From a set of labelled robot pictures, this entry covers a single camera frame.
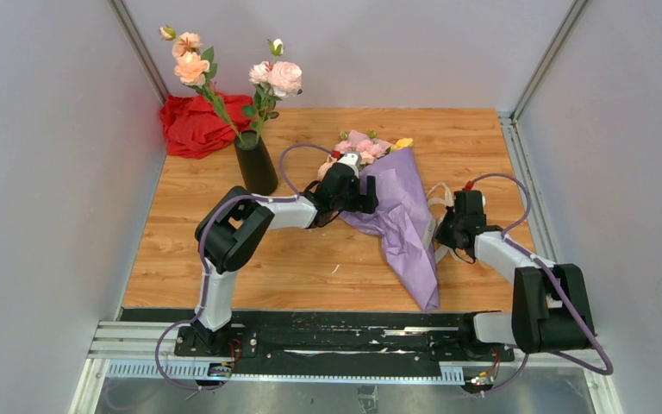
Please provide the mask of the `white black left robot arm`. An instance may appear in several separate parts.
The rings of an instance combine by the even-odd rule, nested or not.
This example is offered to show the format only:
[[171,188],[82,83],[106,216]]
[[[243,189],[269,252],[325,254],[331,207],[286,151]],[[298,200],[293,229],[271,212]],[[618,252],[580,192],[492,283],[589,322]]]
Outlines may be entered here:
[[242,186],[229,190],[195,231],[203,266],[190,321],[197,346],[209,356],[228,349],[237,276],[267,231],[322,228],[342,212],[372,214],[378,206],[376,177],[364,177],[346,162],[334,163],[322,180],[293,196],[262,196]]

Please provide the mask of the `cream ribbon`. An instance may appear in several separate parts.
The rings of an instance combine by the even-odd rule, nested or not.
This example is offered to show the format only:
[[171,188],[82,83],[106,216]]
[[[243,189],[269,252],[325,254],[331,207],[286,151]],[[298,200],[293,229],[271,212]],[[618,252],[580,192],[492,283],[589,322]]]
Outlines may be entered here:
[[453,192],[450,187],[445,182],[438,182],[427,192],[426,199],[430,218],[422,236],[423,247],[434,253],[435,264],[439,264],[446,256],[452,257],[457,262],[465,263],[456,250],[434,241],[434,234],[442,224],[445,213],[435,215],[431,209],[436,206],[442,208],[453,206]]

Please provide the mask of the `purple paper bouquet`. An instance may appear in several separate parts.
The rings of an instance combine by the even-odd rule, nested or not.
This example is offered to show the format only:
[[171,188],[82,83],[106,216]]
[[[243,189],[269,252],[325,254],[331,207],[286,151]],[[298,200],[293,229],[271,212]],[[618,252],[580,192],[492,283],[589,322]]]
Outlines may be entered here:
[[387,263],[423,311],[440,307],[433,233],[435,220],[415,162],[413,140],[394,143],[352,130],[334,147],[361,155],[359,177],[375,179],[378,206],[371,214],[342,212],[341,219],[381,238]]

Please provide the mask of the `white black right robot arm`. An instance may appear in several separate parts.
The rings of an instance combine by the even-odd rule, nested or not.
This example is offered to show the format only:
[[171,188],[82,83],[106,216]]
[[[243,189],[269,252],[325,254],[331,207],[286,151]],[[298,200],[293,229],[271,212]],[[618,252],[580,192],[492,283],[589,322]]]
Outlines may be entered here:
[[502,231],[487,223],[482,192],[464,189],[453,193],[434,235],[439,244],[491,267],[513,287],[509,312],[463,316],[459,352],[475,361],[489,353],[492,344],[528,354],[590,348],[593,327],[581,269],[534,254]]

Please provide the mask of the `black vase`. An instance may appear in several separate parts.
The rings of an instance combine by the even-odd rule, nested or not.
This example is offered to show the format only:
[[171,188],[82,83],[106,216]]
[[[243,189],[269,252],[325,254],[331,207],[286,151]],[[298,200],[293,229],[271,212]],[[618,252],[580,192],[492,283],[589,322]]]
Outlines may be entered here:
[[242,131],[234,149],[246,190],[272,195],[278,188],[278,175],[261,136],[252,129]]

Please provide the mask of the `aluminium frame rail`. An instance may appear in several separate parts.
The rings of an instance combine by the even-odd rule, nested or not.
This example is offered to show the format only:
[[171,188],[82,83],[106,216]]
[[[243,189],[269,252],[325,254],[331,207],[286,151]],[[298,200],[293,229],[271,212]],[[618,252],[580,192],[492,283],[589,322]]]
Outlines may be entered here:
[[438,380],[352,380],[339,379],[272,379],[259,375],[234,374],[237,359],[229,358],[224,362],[212,358],[191,358],[181,361],[177,357],[170,358],[171,368],[165,370],[160,362],[154,362],[150,357],[150,346],[158,350],[166,350],[163,345],[166,335],[173,329],[171,314],[167,310],[131,310],[128,319],[118,322],[101,322],[93,338],[89,355],[92,358],[110,360],[108,375],[111,378],[161,378],[167,376],[173,380],[195,380],[210,382],[232,380],[240,381],[271,381],[296,383],[340,383],[361,385],[452,385],[452,386],[491,386],[503,380],[507,368],[516,368],[521,361],[522,352],[514,349],[515,359],[512,362],[495,361],[491,367],[478,367],[474,363],[450,366],[446,369],[446,379]]

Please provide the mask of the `peach rose stem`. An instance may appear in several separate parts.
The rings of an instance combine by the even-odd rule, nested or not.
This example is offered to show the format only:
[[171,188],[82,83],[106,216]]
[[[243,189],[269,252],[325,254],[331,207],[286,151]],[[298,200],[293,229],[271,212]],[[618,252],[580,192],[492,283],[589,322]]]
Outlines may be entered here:
[[179,34],[175,28],[164,25],[159,28],[163,41],[172,44],[172,56],[175,59],[174,74],[182,85],[191,88],[209,102],[214,112],[240,138],[240,131],[231,119],[224,99],[215,90],[213,80],[217,72],[214,62],[214,48],[203,49],[201,36],[193,32]]

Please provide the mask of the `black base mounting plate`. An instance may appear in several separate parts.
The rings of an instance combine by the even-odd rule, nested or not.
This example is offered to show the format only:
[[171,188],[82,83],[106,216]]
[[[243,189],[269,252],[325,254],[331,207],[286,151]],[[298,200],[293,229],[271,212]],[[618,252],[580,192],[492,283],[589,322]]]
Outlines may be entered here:
[[510,343],[472,339],[463,313],[237,310],[211,333],[198,323],[169,332],[150,357],[165,370],[170,358],[237,359],[236,376],[272,379],[445,380],[450,366],[512,362]]

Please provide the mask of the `red crumpled cloth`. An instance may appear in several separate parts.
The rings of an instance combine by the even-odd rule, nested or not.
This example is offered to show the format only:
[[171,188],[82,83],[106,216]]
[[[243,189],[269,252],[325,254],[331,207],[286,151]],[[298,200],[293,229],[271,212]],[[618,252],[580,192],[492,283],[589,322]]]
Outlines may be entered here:
[[200,95],[170,95],[159,110],[166,153],[186,159],[202,159],[233,144],[234,130],[211,103]]

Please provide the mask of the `pink rose stem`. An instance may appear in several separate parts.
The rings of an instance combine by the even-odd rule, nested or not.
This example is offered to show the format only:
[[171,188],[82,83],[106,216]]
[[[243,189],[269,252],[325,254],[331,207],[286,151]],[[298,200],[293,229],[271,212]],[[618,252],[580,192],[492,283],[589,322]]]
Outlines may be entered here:
[[265,123],[276,119],[276,106],[289,97],[303,93],[303,71],[293,62],[281,60],[284,56],[284,42],[277,38],[268,40],[272,58],[261,61],[251,67],[249,81],[254,88],[252,102],[244,105],[243,115],[251,120],[250,129],[259,140]]

